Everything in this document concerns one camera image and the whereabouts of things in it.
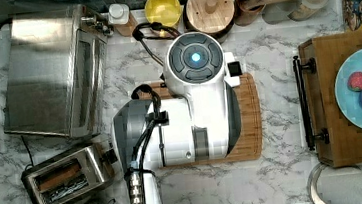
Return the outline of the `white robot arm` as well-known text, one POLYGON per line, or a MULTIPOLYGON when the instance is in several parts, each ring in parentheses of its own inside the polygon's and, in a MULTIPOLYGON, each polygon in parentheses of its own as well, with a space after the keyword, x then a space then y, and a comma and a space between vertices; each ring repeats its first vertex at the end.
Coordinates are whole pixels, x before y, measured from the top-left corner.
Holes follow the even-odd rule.
POLYGON ((225 158, 240 137, 233 89, 241 68, 233 54, 215 38, 189 32, 174 39, 166 56, 163 75, 171 98, 140 85, 111 126, 130 204, 162 204, 155 170, 225 158))

